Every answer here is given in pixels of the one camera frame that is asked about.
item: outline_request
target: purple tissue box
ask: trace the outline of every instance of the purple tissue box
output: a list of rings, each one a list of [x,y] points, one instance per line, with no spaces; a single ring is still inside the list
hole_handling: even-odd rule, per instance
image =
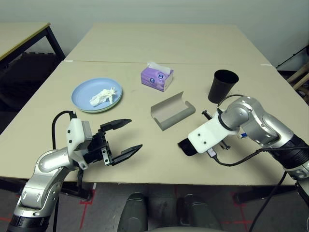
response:
[[[152,68],[145,68],[141,72],[141,83],[160,91],[165,91],[173,79],[174,70],[171,70],[169,75]]]

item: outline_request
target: tabletop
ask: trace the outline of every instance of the tabletop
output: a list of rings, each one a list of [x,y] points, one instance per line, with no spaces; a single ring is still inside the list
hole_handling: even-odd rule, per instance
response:
[[[47,28],[50,23],[0,23],[0,60]]]
[[[216,105],[207,99],[213,74],[228,69],[239,76],[230,94],[241,93],[260,101],[264,109],[281,120],[306,143],[309,142],[309,107],[272,66],[236,64],[170,64],[174,79],[165,92],[142,85],[140,73],[144,64],[105,62],[61,62],[0,135],[2,167],[0,176],[30,178],[38,157],[52,147],[51,124],[56,114],[75,110],[81,120],[90,122],[92,133],[100,124],[122,118],[131,123],[118,130],[108,131],[106,138],[114,155],[128,147],[143,144],[130,159],[106,167],[103,162],[90,164],[84,181],[116,183],[163,183],[202,185],[274,185],[282,176],[282,166],[270,154],[261,153],[237,167],[218,165],[207,154],[186,156],[177,143],[188,133],[206,122],[201,112],[214,113]],[[108,77],[123,88],[120,102],[112,109],[97,114],[84,113],[71,102],[72,91],[83,81]],[[162,131],[150,115],[154,104],[184,91],[196,112]],[[66,146],[67,116],[56,125],[57,148]],[[235,162],[258,149],[250,139],[231,136],[226,139],[232,148],[214,149],[222,162]],[[66,180],[76,180],[76,172]],[[293,184],[288,177],[285,184]]]
[[[65,60],[270,65],[236,26],[211,24],[95,23]]]

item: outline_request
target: light blue plate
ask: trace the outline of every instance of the light blue plate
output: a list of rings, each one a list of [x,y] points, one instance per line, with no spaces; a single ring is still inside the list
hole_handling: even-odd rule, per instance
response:
[[[107,100],[97,106],[90,104],[90,99],[100,93],[103,89],[115,88],[116,94],[112,97],[112,104]],[[81,83],[72,92],[71,100],[73,104],[82,111],[88,113],[98,113],[112,108],[118,103],[122,95],[121,86],[109,78],[95,78]]]

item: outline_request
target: black plastic cup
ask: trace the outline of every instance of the black plastic cup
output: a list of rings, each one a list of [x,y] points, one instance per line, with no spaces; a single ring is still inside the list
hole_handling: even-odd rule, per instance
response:
[[[214,73],[211,90],[208,99],[212,103],[219,103],[223,100],[239,80],[238,76],[229,70],[218,70]]]

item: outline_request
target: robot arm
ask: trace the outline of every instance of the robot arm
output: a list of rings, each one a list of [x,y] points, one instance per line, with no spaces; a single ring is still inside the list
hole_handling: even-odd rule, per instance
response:
[[[134,155],[142,145],[123,151],[112,157],[105,132],[115,130],[130,119],[115,120],[100,126],[92,136],[88,121],[72,118],[67,128],[67,147],[45,152],[35,164],[34,173],[26,183],[14,210],[8,232],[44,232],[54,210],[65,177],[77,168],[104,160],[106,166],[116,165]]]
[[[189,133],[188,139],[179,143],[186,154],[203,153],[218,144],[228,135],[237,134],[239,128],[262,148],[293,148],[293,150],[270,151],[283,165],[284,170],[295,180],[300,194],[309,203],[309,150],[289,128],[274,116],[264,111],[261,104],[251,97],[240,97],[225,111],[218,109],[214,117]]]

